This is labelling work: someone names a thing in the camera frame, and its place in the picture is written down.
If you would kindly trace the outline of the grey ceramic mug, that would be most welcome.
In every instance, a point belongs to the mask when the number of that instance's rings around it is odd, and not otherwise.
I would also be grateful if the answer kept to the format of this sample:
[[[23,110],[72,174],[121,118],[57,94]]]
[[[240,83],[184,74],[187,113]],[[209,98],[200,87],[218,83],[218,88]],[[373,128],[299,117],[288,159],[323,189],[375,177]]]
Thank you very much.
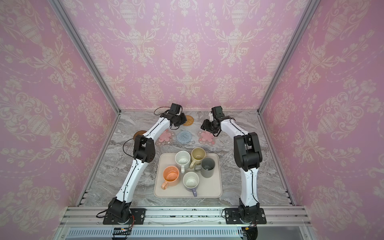
[[[201,164],[195,167],[195,172],[200,173],[204,178],[211,178],[214,174],[216,163],[212,158],[205,158]]]

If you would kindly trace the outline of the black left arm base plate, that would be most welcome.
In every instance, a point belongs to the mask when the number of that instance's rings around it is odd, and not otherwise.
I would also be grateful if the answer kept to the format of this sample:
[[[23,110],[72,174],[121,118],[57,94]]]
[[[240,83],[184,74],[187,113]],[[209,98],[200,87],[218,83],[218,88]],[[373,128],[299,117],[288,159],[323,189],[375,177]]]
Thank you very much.
[[[122,215],[114,215],[110,210],[106,211],[104,225],[142,225],[145,220],[146,209],[129,208],[122,212]]]

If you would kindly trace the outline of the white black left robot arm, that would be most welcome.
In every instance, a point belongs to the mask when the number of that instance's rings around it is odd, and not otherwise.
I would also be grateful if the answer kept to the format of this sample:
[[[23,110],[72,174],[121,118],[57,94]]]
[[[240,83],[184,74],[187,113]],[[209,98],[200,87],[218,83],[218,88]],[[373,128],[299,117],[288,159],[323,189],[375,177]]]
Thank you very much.
[[[108,204],[106,219],[117,224],[127,224],[131,220],[130,206],[134,191],[147,165],[156,156],[155,142],[160,135],[172,126],[179,127],[187,122],[184,113],[172,114],[170,111],[161,114],[158,121],[144,133],[135,138],[133,162],[122,187]]]

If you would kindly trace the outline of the orange ceramic mug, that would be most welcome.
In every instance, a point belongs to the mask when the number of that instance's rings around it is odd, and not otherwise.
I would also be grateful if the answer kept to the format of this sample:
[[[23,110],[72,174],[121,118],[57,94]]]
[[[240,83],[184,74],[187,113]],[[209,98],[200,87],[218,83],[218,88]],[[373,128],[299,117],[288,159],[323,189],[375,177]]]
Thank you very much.
[[[161,185],[163,190],[166,190],[169,187],[176,186],[180,181],[180,171],[175,166],[166,167],[163,171],[164,182]]]

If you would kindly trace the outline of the woven rattan round coaster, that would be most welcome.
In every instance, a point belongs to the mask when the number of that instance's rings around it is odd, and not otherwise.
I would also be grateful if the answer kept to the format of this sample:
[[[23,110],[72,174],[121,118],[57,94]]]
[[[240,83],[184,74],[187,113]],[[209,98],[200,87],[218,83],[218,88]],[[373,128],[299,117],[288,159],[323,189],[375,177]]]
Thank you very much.
[[[184,126],[191,126],[194,123],[194,118],[190,115],[186,116],[187,121],[184,123]]]

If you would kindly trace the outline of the brown wooden round coaster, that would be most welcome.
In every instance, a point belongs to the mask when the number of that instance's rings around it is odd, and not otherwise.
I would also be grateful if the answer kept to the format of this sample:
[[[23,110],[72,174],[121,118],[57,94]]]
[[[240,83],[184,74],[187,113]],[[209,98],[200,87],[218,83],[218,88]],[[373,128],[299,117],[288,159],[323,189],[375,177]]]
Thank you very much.
[[[135,140],[137,136],[143,136],[145,133],[146,133],[146,131],[143,131],[143,130],[141,130],[141,131],[137,131],[137,132],[134,134],[134,136],[133,136],[133,140]]]

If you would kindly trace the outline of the blue round woven coaster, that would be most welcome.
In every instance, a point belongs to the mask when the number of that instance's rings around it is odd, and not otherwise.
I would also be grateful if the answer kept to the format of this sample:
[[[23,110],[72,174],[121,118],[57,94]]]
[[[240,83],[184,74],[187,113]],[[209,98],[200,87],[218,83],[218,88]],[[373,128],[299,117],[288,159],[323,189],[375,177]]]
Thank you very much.
[[[188,144],[192,140],[192,133],[189,131],[181,131],[177,135],[177,141],[183,145]]]

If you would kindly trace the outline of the white ceramic mug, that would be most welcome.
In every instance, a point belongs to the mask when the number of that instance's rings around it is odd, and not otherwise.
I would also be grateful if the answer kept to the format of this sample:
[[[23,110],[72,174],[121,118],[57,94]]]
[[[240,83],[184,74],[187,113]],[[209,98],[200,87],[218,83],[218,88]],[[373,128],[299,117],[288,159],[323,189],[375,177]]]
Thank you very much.
[[[175,156],[175,162],[180,169],[181,173],[184,174],[191,164],[191,155],[186,151],[180,151]]]

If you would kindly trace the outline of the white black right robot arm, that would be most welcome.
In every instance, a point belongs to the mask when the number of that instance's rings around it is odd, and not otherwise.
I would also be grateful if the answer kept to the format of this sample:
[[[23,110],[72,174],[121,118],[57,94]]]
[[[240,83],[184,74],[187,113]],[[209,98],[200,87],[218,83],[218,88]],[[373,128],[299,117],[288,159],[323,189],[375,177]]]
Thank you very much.
[[[233,138],[234,160],[241,172],[241,195],[239,213],[245,223],[257,222],[261,213],[257,194],[257,175],[263,161],[259,137],[255,132],[248,132],[232,119],[203,121],[201,129],[217,137],[221,132]]]

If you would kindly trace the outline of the pink flower silicone coaster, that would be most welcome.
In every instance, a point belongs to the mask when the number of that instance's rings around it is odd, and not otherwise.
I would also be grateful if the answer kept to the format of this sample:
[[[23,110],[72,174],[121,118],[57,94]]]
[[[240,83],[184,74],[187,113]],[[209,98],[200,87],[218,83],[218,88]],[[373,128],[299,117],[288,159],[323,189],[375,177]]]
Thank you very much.
[[[165,130],[157,139],[156,145],[158,146],[164,146],[164,145],[171,145],[173,143],[174,139],[174,132],[171,130]]]

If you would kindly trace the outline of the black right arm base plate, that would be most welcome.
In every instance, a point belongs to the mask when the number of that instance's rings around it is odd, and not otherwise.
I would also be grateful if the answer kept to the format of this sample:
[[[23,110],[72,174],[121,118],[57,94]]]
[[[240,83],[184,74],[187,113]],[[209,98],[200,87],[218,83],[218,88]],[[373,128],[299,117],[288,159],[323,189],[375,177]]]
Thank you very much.
[[[239,210],[238,208],[224,209],[224,217],[227,225],[265,225],[267,223],[266,214],[262,208]]]

